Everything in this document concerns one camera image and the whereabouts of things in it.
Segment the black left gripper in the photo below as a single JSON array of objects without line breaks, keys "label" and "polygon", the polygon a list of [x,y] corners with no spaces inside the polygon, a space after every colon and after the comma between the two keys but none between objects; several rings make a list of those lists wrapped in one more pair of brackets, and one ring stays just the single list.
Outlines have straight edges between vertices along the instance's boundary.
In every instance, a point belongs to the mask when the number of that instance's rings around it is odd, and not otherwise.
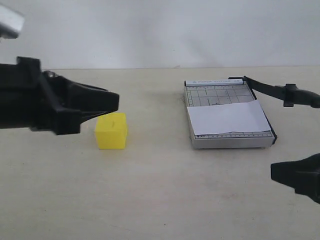
[{"label": "black left gripper", "polygon": [[116,112],[120,95],[41,70],[36,58],[0,65],[0,127],[73,135],[84,122]]}]

